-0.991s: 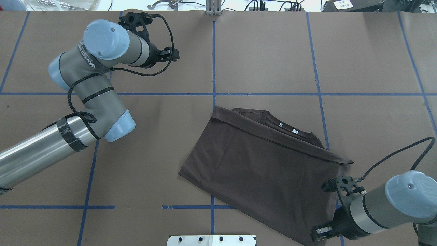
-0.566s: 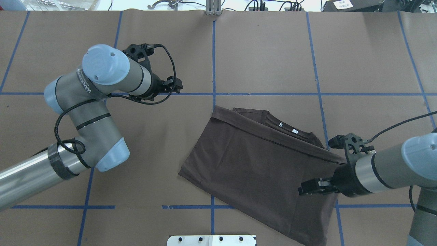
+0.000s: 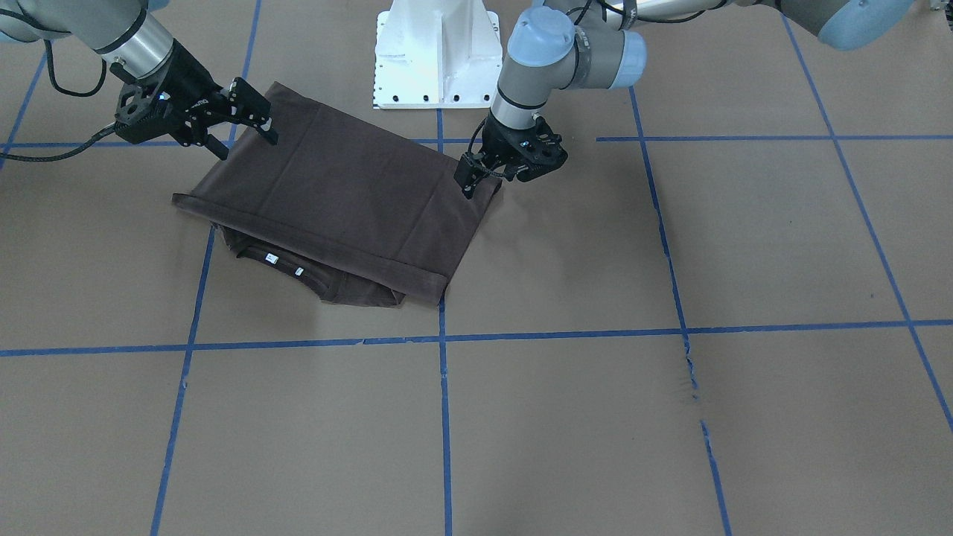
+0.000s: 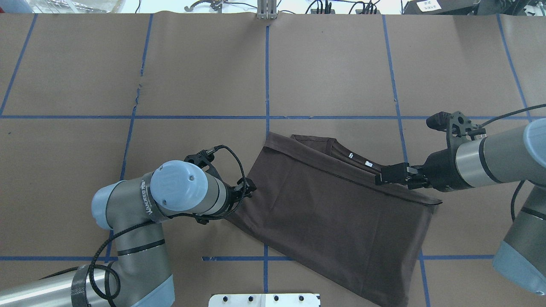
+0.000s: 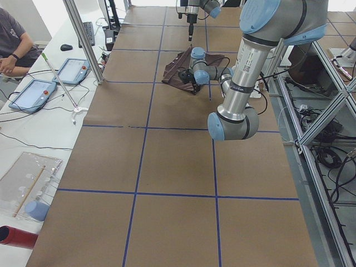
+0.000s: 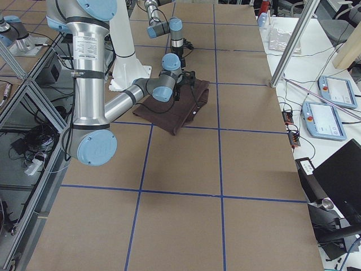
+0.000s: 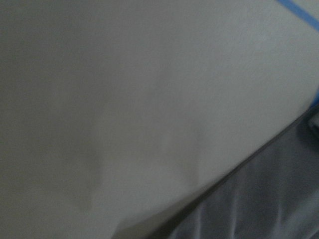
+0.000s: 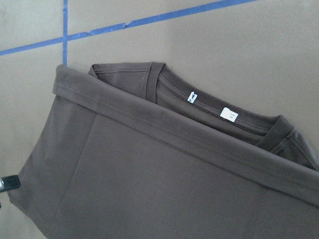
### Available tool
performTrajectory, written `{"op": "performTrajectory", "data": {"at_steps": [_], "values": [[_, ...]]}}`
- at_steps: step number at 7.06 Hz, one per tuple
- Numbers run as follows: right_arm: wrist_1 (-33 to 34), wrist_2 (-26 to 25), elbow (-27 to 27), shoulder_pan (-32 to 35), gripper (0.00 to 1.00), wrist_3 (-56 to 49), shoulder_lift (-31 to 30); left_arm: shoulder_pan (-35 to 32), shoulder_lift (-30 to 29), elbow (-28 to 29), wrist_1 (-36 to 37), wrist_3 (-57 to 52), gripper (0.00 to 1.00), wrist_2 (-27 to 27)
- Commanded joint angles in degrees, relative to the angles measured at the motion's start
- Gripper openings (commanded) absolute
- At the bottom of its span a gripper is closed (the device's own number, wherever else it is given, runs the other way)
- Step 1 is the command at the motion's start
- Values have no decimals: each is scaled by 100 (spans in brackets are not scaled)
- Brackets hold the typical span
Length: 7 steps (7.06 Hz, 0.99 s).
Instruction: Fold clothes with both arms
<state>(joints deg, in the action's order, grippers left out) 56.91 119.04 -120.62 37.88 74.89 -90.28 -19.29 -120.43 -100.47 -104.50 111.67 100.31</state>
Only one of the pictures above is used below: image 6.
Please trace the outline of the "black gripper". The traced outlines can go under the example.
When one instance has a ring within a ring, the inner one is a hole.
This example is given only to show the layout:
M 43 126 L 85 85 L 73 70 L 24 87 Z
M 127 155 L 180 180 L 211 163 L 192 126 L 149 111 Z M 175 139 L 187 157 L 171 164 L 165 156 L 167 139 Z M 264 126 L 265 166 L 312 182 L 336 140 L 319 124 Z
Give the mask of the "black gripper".
M 195 71 L 183 71 L 182 72 L 182 79 L 180 81 L 180 86 L 183 86 L 183 85 L 195 86 L 195 81 L 196 81 Z
M 181 47 L 172 46 L 171 52 L 179 58 L 181 69 L 184 70 L 186 67 L 186 60 L 185 60 L 185 58 L 183 58 L 183 53 L 184 53 L 183 46 L 181 46 Z

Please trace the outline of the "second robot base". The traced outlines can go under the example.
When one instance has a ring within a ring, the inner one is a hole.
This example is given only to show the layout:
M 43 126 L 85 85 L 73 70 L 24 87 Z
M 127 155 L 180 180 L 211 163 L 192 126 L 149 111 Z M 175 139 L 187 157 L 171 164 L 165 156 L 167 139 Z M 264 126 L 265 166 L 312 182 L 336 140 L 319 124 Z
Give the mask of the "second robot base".
M 35 57 L 41 49 L 36 41 L 39 39 L 30 35 L 19 17 L 1 14 L 1 42 L 12 55 Z

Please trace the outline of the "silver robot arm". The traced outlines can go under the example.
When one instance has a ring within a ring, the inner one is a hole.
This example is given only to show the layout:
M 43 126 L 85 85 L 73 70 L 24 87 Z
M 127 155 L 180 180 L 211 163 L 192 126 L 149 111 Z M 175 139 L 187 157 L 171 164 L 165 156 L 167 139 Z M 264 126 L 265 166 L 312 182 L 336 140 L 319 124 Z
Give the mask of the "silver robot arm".
M 183 56 L 184 53 L 184 37 L 183 37 L 183 23 L 177 17 L 171 17 L 169 20 L 164 13 L 159 9 L 160 6 L 170 3 L 171 1 L 144 1 L 144 8 L 148 15 L 147 33 L 149 38 L 156 38 L 166 34 L 170 34 L 171 52 L 178 56 L 180 60 L 181 69 L 184 71 L 186 61 Z
M 117 150 L 111 122 L 148 95 L 169 101 L 183 82 L 183 23 L 176 17 L 159 18 L 162 1 L 145 1 L 149 37 L 171 37 L 171 51 L 162 58 L 162 70 L 151 78 L 151 67 L 142 65 L 135 54 L 124 1 L 46 4 L 49 27 L 73 36 L 73 112 L 61 134 L 61 146 L 82 164 L 103 165 Z

